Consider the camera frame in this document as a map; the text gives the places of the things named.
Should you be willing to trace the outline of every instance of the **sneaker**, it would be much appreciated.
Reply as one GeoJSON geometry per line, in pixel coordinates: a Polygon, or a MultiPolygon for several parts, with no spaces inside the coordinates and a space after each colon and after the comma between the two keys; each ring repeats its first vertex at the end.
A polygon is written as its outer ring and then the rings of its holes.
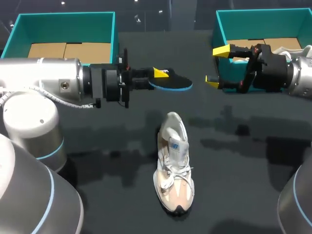
{"type": "Polygon", "coordinates": [[[191,206],[194,182],[189,165],[189,143],[184,124],[175,112],[167,114],[157,136],[158,162],[154,186],[162,205],[180,215],[191,206]]]}

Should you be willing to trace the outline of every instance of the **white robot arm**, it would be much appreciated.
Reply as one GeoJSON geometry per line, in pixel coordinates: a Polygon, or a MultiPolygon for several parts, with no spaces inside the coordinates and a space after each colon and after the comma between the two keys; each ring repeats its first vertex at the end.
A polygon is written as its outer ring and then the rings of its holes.
{"type": "MultiPolygon", "coordinates": [[[[285,55],[273,54],[271,47],[264,44],[250,49],[227,45],[214,49],[213,55],[249,58],[244,80],[208,80],[213,87],[236,89],[245,94],[252,85],[266,92],[284,92],[292,97],[312,99],[312,58],[297,57],[287,62],[285,55]]],[[[312,156],[301,165],[280,194],[277,214],[284,234],[312,233],[311,168],[312,156]]]]}

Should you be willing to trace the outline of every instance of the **robotic arm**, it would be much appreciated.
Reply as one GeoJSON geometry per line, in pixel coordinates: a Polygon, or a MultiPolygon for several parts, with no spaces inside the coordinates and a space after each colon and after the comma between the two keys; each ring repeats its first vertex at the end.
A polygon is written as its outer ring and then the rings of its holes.
{"type": "Polygon", "coordinates": [[[289,95],[312,98],[312,58],[298,57],[287,62],[284,55],[271,52],[269,45],[258,44],[250,49],[229,44],[213,50],[213,55],[226,58],[249,58],[245,77],[241,82],[232,83],[223,79],[209,80],[218,89],[236,89],[245,94],[251,85],[266,92],[286,90],[289,95]]]}
{"type": "Polygon", "coordinates": [[[132,69],[128,52],[118,58],[118,64],[83,66],[79,59],[5,58],[0,59],[0,92],[35,90],[55,102],[76,108],[100,108],[101,100],[122,101],[129,108],[129,93],[133,89],[153,90],[155,87],[174,90],[191,87],[192,82],[172,69],[132,69]],[[75,105],[84,98],[94,104],[75,105]]]}
{"type": "MultiPolygon", "coordinates": [[[[250,49],[226,45],[215,48],[214,56],[250,58],[245,77],[232,83],[219,79],[207,81],[218,89],[236,89],[245,94],[251,85],[266,92],[281,92],[294,97],[312,99],[312,58],[297,57],[287,62],[284,55],[271,52],[269,45],[258,44],[250,49]]],[[[277,204],[277,216],[283,234],[312,233],[312,156],[307,158],[288,181],[277,204]]]]}

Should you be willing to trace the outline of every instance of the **black tabletop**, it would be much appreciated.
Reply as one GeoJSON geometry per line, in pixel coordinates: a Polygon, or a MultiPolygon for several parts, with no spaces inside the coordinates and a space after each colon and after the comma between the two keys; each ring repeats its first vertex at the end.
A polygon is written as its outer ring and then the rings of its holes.
{"type": "Polygon", "coordinates": [[[85,207],[83,234],[279,234],[280,191],[312,139],[312,106],[282,94],[227,95],[215,76],[210,31],[120,33],[132,67],[172,67],[187,92],[133,91],[130,108],[59,107],[66,150],[85,207]],[[153,185],[157,127],[177,112],[190,143],[195,199],[168,216],[153,185]]]}

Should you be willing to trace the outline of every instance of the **white cable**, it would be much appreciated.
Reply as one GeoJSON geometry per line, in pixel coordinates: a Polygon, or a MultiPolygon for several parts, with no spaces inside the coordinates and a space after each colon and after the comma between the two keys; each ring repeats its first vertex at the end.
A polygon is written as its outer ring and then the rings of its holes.
{"type": "Polygon", "coordinates": [[[78,109],[91,109],[94,106],[92,104],[86,104],[86,105],[75,105],[66,101],[63,101],[61,99],[59,99],[58,97],[54,96],[53,94],[47,92],[46,90],[36,87],[36,86],[30,86],[30,87],[24,87],[23,89],[19,89],[16,91],[13,90],[8,90],[5,88],[1,88],[0,89],[0,93],[5,93],[1,98],[0,98],[0,107],[7,101],[7,99],[15,92],[25,92],[25,91],[29,91],[29,90],[34,90],[37,91],[38,93],[44,95],[45,97],[47,97],[48,99],[50,99],[53,102],[56,103],[60,103],[62,105],[68,106],[68,107],[72,107],[72,108],[78,108],[78,109]]]}

